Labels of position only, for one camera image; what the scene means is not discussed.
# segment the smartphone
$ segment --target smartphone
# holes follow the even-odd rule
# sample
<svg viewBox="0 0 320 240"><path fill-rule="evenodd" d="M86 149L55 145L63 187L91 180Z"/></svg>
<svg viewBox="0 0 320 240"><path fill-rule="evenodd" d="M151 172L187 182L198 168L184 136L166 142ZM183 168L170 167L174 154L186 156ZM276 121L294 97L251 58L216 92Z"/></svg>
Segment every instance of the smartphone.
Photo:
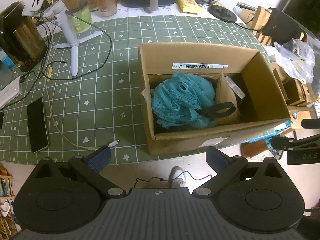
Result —
<svg viewBox="0 0 320 240"><path fill-rule="evenodd" d="M27 106L27 118L31 152L36 153L49 146L42 98Z"/></svg>

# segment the grid pattern tablecloth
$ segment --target grid pattern tablecloth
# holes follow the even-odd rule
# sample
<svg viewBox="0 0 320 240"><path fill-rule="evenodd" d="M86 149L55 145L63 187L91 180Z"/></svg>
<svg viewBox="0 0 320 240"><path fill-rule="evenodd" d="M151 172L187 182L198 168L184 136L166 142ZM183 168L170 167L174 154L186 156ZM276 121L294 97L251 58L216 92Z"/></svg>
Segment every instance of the grid pattern tablecloth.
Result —
<svg viewBox="0 0 320 240"><path fill-rule="evenodd" d="M88 155L69 144L57 132L87 147L102 146L119 139L112 149L111 164L141 162L198 153L198 150L162 156L149 156L140 110L141 70L138 65L138 45L141 42L207 42L258 49L269 61L262 45L250 31L220 20L185 16L142 16L106 20L95 23L106 30L113 40L113 50L106 65L97 72L75 81L47 83L56 124L50 118L44 78L40 78L33 91L21 102L4 111L4 124L0 130L0 161L37 164L43 157L56 162L67 161L75 155ZM81 33L84 37L96 29ZM62 33L53 36L53 44L66 42ZM78 75L99 67L109 51L110 42L101 35L82 43L78 50ZM51 49L48 62L55 63L52 78L70 78L70 49ZM22 73L13 70L13 78ZM22 98L35 81L31 74L23 83ZM50 146L39 153L31 153L28 139L27 105L43 97Z"/></svg>

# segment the green container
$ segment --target green container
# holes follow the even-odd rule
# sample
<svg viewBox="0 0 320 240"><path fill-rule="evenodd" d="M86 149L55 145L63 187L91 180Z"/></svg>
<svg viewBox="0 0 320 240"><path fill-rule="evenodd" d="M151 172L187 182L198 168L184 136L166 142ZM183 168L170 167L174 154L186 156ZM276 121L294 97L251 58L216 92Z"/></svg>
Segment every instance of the green container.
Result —
<svg viewBox="0 0 320 240"><path fill-rule="evenodd" d="M89 23L92 23L92 18L87 0L80 0L80 6L77 9L70 10L70 12ZM91 27L89 24L84 23L79 19L72 17L71 15L68 15L68 18L71 21L76 33L85 32Z"/></svg>

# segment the white tripod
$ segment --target white tripod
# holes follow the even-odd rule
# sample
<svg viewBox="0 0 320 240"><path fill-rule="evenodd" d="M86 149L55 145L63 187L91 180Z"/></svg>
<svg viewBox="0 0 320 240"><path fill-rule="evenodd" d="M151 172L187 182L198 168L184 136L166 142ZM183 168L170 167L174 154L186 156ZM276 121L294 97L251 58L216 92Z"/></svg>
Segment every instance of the white tripod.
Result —
<svg viewBox="0 0 320 240"><path fill-rule="evenodd" d="M76 76L78 74L78 46L80 43L88 41L94 37L97 37L103 34L102 31L96 31L86 37L78 39L76 32L68 21L66 11L68 10L65 4L62 1L55 2L52 8L47 13L39 13L42 3L44 0L40 0L37 7L24 7L22 15L23 16L32 16L32 17L50 17L52 14L57 25L61 28L65 38L68 42L55 45L54 49L70 48L71 47L71 75Z"/></svg>

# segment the crosshair logo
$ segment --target crosshair logo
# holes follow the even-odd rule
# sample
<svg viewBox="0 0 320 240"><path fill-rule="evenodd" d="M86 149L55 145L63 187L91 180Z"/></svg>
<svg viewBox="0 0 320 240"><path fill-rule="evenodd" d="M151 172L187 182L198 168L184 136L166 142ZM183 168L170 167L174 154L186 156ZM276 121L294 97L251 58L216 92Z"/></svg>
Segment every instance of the crosshair logo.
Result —
<svg viewBox="0 0 320 240"><path fill-rule="evenodd" d="M163 193L162 191L158 190L158 191L155 192L155 194L160 197L160 196L163 195L164 193Z"/></svg>

